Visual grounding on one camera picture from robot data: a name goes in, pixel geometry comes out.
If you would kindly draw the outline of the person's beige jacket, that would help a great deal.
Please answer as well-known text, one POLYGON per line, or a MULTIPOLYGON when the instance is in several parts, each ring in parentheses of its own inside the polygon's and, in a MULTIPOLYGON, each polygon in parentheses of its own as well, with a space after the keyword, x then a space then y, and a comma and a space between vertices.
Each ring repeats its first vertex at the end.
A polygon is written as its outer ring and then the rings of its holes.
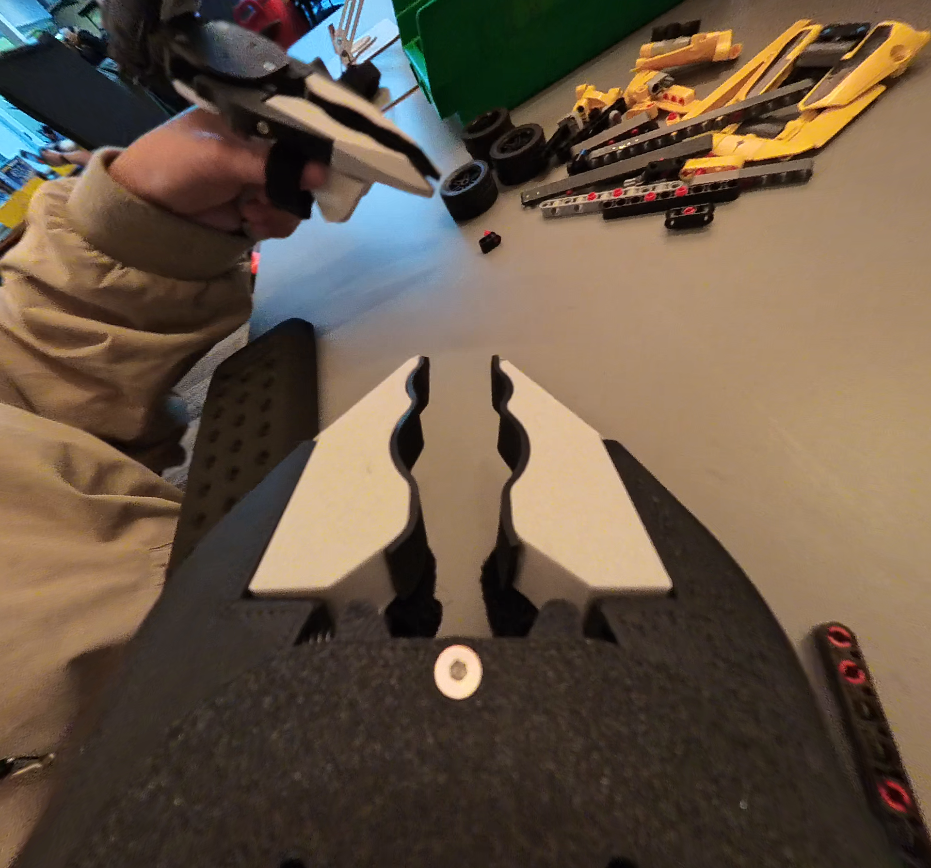
POLYGON ((2 405, 2 866, 28 839, 57 760, 89 731, 161 591, 180 490, 109 444, 2 405))

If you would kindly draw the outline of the yellow toy car section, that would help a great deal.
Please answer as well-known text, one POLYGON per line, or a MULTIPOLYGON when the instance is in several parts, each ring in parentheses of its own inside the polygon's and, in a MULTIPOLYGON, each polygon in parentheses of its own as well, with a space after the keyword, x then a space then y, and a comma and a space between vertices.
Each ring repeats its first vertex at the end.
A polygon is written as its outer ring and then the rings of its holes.
POLYGON ((898 20, 792 23, 700 99, 664 91, 669 118, 622 137, 616 126, 576 148, 565 178, 524 190, 546 219, 608 220, 685 205, 718 190, 811 176, 810 158, 871 109, 929 47, 898 20))

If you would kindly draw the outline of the white jointed desk lamp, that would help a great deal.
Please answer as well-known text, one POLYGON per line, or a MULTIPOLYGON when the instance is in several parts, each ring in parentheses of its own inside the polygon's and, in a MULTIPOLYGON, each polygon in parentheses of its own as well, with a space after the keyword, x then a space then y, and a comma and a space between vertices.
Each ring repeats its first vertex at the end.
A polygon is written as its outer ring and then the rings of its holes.
POLYGON ((375 98, 379 89, 380 72, 369 62, 361 63, 359 57, 373 43, 367 35, 356 40, 359 21, 365 0, 345 0, 339 19, 330 25, 329 32, 334 53, 341 65, 340 80, 368 101, 375 98))

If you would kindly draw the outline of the red office chair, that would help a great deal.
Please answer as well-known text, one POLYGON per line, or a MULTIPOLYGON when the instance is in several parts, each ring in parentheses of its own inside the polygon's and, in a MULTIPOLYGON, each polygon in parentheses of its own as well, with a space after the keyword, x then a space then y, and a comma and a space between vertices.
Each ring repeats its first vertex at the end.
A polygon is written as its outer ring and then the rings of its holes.
POLYGON ((233 19, 240 27, 289 48, 300 33, 293 20, 294 11, 284 0, 241 0, 233 9, 233 19))

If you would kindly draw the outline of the black tilted panel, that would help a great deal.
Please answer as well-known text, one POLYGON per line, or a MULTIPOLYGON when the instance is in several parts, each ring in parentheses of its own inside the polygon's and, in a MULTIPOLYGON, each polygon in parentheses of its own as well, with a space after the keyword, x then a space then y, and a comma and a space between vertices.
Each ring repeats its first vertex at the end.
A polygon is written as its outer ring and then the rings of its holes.
POLYGON ((106 77, 51 36, 2 53, 1 95, 91 151, 125 148, 169 119, 145 92, 106 77))

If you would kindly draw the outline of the white table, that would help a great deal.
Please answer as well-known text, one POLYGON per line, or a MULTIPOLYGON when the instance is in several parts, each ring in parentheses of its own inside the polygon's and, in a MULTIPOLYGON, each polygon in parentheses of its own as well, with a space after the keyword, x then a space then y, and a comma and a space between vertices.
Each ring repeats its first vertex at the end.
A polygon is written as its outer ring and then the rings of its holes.
MULTIPOLYGON (((332 45, 330 26, 339 19, 340 12, 328 16, 289 48, 289 55, 307 63, 320 60, 332 77, 337 77, 343 65, 332 45)), ((358 60, 371 61, 380 71, 377 105, 385 109, 386 117, 402 127, 409 126, 411 116, 426 100, 403 50, 391 0, 364 1, 355 41, 359 45, 369 43, 358 60)))

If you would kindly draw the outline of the black toy tire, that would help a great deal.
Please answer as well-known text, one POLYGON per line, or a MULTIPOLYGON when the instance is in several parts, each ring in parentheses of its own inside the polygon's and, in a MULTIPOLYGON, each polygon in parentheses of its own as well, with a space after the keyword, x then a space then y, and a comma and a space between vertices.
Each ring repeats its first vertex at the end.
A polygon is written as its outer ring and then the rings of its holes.
POLYGON ((536 123, 511 128, 492 145, 490 164, 507 188, 537 178, 549 165, 544 129, 536 123))
POLYGON ((439 197, 456 223, 472 221, 497 202, 498 184, 491 165, 471 160, 452 171, 439 186, 439 197))
POLYGON ((464 125, 460 138, 473 160, 487 163, 495 142, 514 127, 509 109, 498 107, 483 112, 464 125))

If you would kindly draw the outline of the black toy beam red pins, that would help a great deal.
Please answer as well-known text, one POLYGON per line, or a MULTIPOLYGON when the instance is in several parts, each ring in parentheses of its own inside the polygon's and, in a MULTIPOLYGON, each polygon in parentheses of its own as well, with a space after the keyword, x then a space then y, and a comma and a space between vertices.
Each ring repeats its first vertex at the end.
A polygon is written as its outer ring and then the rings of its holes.
POLYGON ((913 783, 854 631, 839 621, 813 629, 855 773, 901 866, 930 865, 930 837, 913 783))

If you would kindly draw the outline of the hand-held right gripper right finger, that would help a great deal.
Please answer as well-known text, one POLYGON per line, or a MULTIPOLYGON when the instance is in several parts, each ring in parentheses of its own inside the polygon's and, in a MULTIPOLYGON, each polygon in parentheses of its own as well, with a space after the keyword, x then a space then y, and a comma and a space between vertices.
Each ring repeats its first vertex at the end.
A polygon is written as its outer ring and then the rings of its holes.
POLYGON ((491 632, 522 637, 543 607, 583 620, 617 598, 665 598, 671 578, 606 440, 515 364, 491 362, 508 475, 481 587, 491 632))

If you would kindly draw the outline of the person's left hand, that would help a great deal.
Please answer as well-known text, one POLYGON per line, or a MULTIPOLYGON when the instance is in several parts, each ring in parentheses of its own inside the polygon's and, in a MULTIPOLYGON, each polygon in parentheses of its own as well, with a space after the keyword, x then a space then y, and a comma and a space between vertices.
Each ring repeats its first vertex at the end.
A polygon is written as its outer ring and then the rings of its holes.
POLYGON ((267 195, 271 149, 268 141, 242 136, 222 117, 194 108, 134 141, 108 173, 148 205, 262 242, 288 237, 301 223, 267 195))

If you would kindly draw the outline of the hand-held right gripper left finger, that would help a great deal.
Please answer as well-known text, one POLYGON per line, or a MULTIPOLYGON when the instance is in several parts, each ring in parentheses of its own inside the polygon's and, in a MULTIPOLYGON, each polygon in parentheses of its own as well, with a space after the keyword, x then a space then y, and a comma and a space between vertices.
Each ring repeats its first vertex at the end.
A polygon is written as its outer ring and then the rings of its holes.
POLYGON ((412 357, 314 439, 249 584, 255 598, 354 602, 396 637, 441 622, 436 558, 413 466, 423 451, 429 359, 412 357))

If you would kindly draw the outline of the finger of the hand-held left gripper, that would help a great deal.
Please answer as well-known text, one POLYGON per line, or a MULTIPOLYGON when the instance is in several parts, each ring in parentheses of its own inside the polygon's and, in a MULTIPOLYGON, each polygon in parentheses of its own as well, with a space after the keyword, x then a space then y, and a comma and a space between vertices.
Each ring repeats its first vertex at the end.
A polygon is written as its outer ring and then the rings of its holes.
POLYGON ((436 165, 421 147, 351 87, 322 73, 309 73, 305 77, 305 89, 306 98, 338 124, 403 155, 422 176, 439 180, 436 165))
POLYGON ((436 169, 423 162, 416 146, 411 153, 377 141, 373 136, 343 125, 317 104, 289 95, 272 95, 265 101, 277 121, 276 141, 303 163, 327 167, 325 184, 313 189, 316 199, 360 199, 373 184, 429 198, 436 169))

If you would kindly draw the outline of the grey desk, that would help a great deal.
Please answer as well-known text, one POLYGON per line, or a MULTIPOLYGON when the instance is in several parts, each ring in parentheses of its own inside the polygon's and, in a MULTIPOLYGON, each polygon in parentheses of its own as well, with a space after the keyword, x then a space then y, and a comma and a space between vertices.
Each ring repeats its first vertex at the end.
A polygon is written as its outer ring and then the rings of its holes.
POLYGON ((853 627, 929 820, 929 105, 927 47, 810 181, 704 231, 544 221, 517 189, 459 227, 438 198, 378 187, 350 222, 262 246, 252 330, 314 324, 323 424, 430 359, 415 476, 443 636, 488 634, 498 354, 714 534, 813 678, 810 630, 853 627))

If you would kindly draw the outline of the dark green bin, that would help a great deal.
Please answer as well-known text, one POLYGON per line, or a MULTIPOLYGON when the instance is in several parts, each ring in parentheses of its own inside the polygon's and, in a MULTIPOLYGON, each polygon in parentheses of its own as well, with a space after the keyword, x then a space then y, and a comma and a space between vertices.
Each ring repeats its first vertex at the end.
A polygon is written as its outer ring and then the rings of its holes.
POLYGON ((515 108, 683 0, 391 0, 439 118, 515 108))

